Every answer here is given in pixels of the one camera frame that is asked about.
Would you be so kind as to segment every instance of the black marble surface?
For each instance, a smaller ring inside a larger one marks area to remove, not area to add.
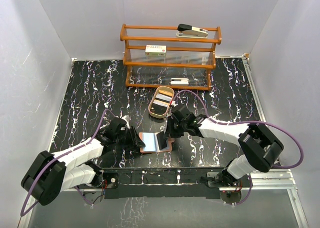
[[[197,72],[180,69],[191,82],[197,81]],[[150,68],[137,67],[134,82],[161,83],[166,78],[165,70],[151,78]],[[127,68],[122,61],[78,61],[73,65],[67,91],[54,133],[50,151],[67,149],[89,138],[97,128],[104,108],[119,117],[129,115],[130,124],[137,132],[165,130],[166,119],[155,120],[149,116],[148,104],[154,88],[127,88]],[[223,121],[259,119],[257,107],[249,86],[245,68],[240,58],[217,59],[211,76],[212,90],[195,91],[204,101],[208,113]],[[204,114],[201,102],[192,94],[181,94],[177,101],[187,104],[195,115]],[[107,113],[103,125],[112,119]],[[233,144],[222,140],[192,137],[185,134],[176,139],[171,152],[140,154],[125,152],[121,147],[95,160],[102,168],[107,167],[223,167],[242,154]]]

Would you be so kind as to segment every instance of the wall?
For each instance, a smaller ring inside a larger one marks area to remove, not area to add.
[[[319,227],[320,0],[279,0],[250,55],[253,80],[268,121],[294,134],[304,162],[292,170],[310,227]],[[284,164],[298,160],[286,137]]]
[[[20,182],[50,144],[71,59],[39,0],[0,3],[0,226],[16,227]]]
[[[71,57],[122,59],[122,23],[221,26],[217,55],[252,50],[278,0],[40,0]]]

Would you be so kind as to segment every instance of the gray wall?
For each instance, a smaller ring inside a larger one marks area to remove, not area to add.
[[[122,59],[123,23],[221,26],[217,55],[252,50],[278,0],[40,0],[72,58]]]
[[[294,134],[304,162],[292,170],[310,224],[319,227],[320,0],[279,0],[250,55],[250,67],[268,121]],[[284,164],[298,160],[286,137]]]
[[[16,227],[20,182],[50,144],[71,59],[39,0],[0,3],[0,226]]]

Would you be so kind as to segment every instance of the white wall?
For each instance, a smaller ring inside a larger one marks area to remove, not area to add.
[[[40,0],[69,55],[122,59],[122,23],[221,26],[217,55],[252,50],[278,0]]]
[[[268,121],[292,132],[304,162],[292,170],[310,227],[319,227],[320,0],[279,0],[250,55],[250,67]],[[298,160],[285,139],[284,164]]]
[[[16,227],[20,182],[50,144],[71,59],[39,0],[0,3],[0,226]]]
[[[122,59],[123,0],[40,0],[70,57]]]

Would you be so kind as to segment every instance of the gray floor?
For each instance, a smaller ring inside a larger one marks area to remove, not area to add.
[[[201,197],[163,197],[108,199],[93,209],[76,191],[65,191],[51,204],[36,206],[28,228],[42,227],[294,228],[298,224],[286,190],[253,190],[235,208]]]

